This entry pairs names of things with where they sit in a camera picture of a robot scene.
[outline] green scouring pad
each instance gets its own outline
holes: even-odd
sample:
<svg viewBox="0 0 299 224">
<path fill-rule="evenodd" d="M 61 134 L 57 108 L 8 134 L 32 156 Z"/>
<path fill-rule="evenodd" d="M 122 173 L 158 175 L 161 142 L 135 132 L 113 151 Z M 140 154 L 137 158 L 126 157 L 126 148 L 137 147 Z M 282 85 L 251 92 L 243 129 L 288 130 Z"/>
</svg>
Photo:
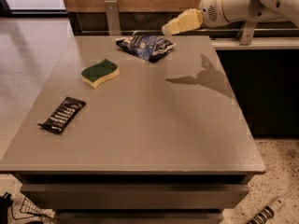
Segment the green scouring pad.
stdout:
<svg viewBox="0 0 299 224">
<path fill-rule="evenodd" d="M 81 77 L 84 82 L 96 89 L 98 85 L 116 77 L 119 73 L 119 67 L 116 64 L 104 59 L 102 62 L 83 70 Z"/>
</svg>

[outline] black packet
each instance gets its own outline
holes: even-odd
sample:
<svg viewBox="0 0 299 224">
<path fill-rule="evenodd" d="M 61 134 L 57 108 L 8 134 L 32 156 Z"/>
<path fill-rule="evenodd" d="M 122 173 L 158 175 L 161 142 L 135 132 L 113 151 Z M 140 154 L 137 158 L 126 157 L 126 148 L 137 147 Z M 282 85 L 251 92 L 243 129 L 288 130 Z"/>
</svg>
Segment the black packet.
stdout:
<svg viewBox="0 0 299 224">
<path fill-rule="evenodd" d="M 116 44 L 125 52 L 149 62 L 156 62 L 176 46 L 176 43 L 157 35 L 132 35 L 118 38 Z"/>
<path fill-rule="evenodd" d="M 61 134 L 67 124 L 76 116 L 85 102 L 66 96 L 63 102 L 56 108 L 44 123 L 38 123 L 42 129 L 51 133 Z"/>
</svg>

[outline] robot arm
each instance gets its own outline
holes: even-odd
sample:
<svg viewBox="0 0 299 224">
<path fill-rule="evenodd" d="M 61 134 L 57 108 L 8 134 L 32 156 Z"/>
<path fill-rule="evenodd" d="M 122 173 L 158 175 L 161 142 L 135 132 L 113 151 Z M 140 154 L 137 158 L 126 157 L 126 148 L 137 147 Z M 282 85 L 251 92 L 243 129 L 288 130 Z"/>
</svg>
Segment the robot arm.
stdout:
<svg viewBox="0 0 299 224">
<path fill-rule="evenodd" d="M 235 21 L 291 21 L 299 27 L 299 0 L 202 0 L 199 8 L 209 27 Z"/>
</svg>

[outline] tile floor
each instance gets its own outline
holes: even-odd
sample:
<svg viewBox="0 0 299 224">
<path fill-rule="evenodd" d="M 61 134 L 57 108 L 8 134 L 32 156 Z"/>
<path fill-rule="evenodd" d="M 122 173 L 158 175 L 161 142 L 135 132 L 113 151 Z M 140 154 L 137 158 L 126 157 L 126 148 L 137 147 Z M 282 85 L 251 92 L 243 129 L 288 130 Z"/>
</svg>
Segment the tile floor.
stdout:
<svg viewBox="0 0 299 224">
<path fill-rule="evenodd" d="M 0 18 L 0 159 L 72 37 L 67 18 Z M 267 172 L 249 182 L 249 195 L 235 209 L 224 210 L 221 224 L 246 224 L 272 199 L 299 185 L 299 139 L 255 140 Z M 0 175 L 0 195 L 12 193 L 15 217 L 27 217 L 17 209 L 23 198 L 20 187 L 13 176 Z M 9 214 L 9 224 L 28 220 Z M 299 190 L 267 223 L 299 224 Z"/>
</svg>

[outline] blue chip bag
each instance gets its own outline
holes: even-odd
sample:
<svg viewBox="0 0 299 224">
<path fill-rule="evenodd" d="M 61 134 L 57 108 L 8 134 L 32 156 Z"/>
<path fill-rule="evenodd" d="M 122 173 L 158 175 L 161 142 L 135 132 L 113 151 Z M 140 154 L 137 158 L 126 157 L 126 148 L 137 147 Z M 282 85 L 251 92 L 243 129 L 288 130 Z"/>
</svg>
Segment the blue chip bag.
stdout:
<svg viewBox="0 0 299 224">
<path fill-rule="evenodd" d="M 176 43 L 156 35 L 132 35 L 117 39 L 116 44 L 125 52 L 149 62 L 161 59 L 176 45 Z"/>
</svg>

